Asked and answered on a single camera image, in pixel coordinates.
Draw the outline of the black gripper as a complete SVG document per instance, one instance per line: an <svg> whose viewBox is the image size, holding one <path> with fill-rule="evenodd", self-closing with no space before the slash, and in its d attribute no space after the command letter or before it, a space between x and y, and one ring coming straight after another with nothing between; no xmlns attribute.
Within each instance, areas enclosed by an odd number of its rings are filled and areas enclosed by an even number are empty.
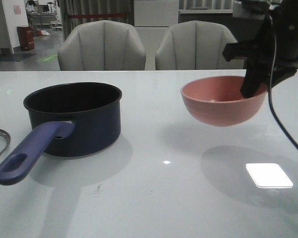
<svg viewBox="0 0 298 238"><path fill-rule="evenodd" d="M233 16L262 20L253 39L227 44L223 50L226 61L247 59L240 88L244 98L253 97L262 83L273 88L296 74L293 65L298 64L298 0L236 0ZM291 67L271 68L265 63L269 58Z"/></svg>

